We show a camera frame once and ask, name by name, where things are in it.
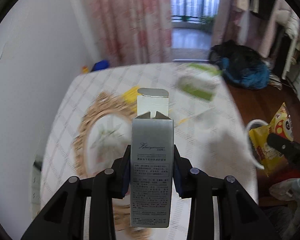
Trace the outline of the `yellow snack bag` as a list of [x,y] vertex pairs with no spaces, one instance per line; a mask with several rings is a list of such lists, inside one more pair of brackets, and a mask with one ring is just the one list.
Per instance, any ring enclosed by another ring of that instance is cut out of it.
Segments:
[[248,140],[252,146],[253,163],[271,176],[287,165],[283,156],[289,142],[294,140],[292,121],[285,103],[281,105],[272,120],[250,121],[246,127]]

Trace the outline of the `green white tissue box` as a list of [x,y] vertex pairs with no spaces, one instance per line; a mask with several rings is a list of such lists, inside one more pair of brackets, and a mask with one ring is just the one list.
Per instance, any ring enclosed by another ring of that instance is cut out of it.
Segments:
[[178,66],[177,86],[183,92],[212,101],[221,84],[221,71],[211,64],[183,63]]

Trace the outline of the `grey cosmetic carton box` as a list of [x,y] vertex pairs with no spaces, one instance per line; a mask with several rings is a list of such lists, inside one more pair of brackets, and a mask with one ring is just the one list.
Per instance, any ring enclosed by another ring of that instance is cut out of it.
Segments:
[[169,93],[158,88],[139,88],[138,93],[130,152],[130,223],[168,228],[174,152]]

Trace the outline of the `yellow cigarette box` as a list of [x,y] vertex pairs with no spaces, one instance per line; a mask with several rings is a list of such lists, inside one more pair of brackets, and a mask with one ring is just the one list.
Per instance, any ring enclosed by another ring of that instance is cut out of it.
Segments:
[[134,86],[131,89],[129,89],[128,91],[124,92],[122,94],[122,98],[123,100],[130,105],[130,107],[132,108],[132,110],[134,112],[137,111],[137,97],[139,95],[138,93],[138,89],[140,87],[139,86]]

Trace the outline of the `white round trash bin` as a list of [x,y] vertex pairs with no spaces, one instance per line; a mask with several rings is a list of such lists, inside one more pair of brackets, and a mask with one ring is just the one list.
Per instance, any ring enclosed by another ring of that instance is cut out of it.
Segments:
[[252,130],[262,127],[262,126],[267,126],[268,123],[265,122],[264,120],[261,119],[254,119],[251,120],[245,127],[245,133],[247,136],[247,142],[248,142],[248,150],[250,153],[250,160],[254,164],[254,166],[259,169],[259,170],[264,170],[264,166],[261,164],[259,155],[257,153],[257,142],[254,137],[251,137],[252,135]]

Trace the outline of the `checked white tablecloth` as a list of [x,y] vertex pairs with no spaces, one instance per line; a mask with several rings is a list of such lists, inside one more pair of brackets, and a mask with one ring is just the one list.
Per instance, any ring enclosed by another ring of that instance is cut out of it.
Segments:
[[[156,109],[155,103],[167,107]],[[111,167],[131,142],[132,120],[157,110],[174,121],[181,156],[212,177],[234,176],[258,198],[243,121],[219,72],[204,64],[155,63],[74,79],[47,141],[41,206],[70,176],[89,178]]]

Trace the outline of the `blue black clothes pile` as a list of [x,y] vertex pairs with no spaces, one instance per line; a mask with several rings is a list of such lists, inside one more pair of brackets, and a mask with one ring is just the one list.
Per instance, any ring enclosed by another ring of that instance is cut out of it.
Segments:
[[233,40],[211,47],[208,60],[230,83],[247,89],[267,87],[270,70],[258,52]]

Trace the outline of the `clothes rack with coats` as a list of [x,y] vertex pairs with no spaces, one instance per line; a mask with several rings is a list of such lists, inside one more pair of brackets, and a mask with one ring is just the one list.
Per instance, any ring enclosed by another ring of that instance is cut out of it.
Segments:
[[245,45],[272,62],[272,72],[287,80],[300,60],[300,0],[250,0]]

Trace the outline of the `orange small bottle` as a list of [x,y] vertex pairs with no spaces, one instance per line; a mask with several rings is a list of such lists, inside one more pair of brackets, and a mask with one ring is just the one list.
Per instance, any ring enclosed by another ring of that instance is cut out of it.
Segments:
[[89,73],[89,68],[87,66],[82,67],[82,73],[83,74]]

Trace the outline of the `blue lid jar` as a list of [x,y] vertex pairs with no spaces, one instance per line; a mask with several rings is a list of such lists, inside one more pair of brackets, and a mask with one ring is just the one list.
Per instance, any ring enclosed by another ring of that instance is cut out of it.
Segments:
[[110,63],[107,60],[102,60],[94,64],[93,68],[91,69],[91,72],[99,71],[99,70],[104,70],[109,68]]

